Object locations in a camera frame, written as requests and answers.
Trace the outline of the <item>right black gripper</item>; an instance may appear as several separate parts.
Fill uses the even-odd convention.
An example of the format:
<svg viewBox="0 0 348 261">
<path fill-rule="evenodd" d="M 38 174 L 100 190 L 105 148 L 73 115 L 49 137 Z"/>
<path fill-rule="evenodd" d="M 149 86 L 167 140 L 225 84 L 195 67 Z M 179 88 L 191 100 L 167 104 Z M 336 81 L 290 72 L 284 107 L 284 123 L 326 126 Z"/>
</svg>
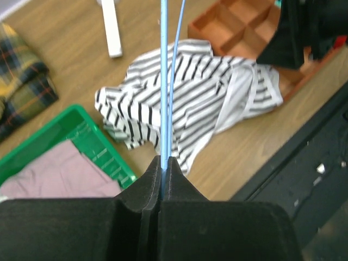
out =
<svg viewBox="0 0 348 261">
<path fill-rule="evenodd" d="M 256 62 L 297 70 L 310 60 L 321 60 L 337 37 L 347 35 L 347 1 L 282 1 L 278 25 Z"/>
</svg>

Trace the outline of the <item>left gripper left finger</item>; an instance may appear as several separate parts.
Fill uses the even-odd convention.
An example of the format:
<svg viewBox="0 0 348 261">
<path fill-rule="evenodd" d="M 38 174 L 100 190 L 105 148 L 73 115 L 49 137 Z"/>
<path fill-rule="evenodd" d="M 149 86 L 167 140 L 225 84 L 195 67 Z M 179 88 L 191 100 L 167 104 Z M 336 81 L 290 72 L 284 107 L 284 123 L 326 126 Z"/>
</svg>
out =
<svg viewBox="0 0 348 261">
<path fill-rule="evenodd" d="M 1 203 L 1 260 L 155 260 L 160 158 L 112 198 Z"/>
</svg>

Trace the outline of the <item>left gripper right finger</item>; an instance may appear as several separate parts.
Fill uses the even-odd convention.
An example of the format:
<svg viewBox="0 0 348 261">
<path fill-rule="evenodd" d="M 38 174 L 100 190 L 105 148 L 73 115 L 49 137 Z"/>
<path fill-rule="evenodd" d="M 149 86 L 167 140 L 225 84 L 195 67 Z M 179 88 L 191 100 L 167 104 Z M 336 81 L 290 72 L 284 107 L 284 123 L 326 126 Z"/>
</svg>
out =
<svg viewBox="0 0 348 261">
<path fill-rule="evenodd" d="M 286 211 L 272 203 L 210 201 L 168 161 L 158 260 L 302 260 Z"/>
</svg>

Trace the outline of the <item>white black striped tank top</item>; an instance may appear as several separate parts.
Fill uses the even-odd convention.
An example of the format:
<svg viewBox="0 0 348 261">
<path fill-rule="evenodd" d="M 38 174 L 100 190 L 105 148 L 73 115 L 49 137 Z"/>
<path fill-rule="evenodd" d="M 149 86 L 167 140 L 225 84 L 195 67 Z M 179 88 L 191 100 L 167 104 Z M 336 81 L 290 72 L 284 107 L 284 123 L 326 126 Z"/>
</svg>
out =
<svg viewBox="0 0 348 261">
<path fill-rule="evenodd" d="M 279 74 L 268 65 L 215 56 L 206 40 L 168 46 L 168 88 L 173 90 L 172 155 L 184 174 L 213 135 L 283 103 Z M 95 94 L 106 131 L 134 149 L 160 149 L 160 50 L 137 57 L 117 87 Z"/>
</svg>

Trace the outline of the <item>blue wire hanger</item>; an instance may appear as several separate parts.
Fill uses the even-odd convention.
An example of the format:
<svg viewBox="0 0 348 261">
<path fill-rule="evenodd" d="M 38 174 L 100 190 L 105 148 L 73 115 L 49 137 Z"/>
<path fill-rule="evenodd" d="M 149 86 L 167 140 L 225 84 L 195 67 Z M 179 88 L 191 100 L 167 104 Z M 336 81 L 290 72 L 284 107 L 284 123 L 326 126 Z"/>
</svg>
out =
<svg viewBox="0 0 348 261">
<path fill-rule="evenodd" d="M 165 180 L 172 146 L 172 113 L 168 102 L 168 1 L 160 1 L 160 167 L 161 199 L 165 194 Z"/>
</svg>

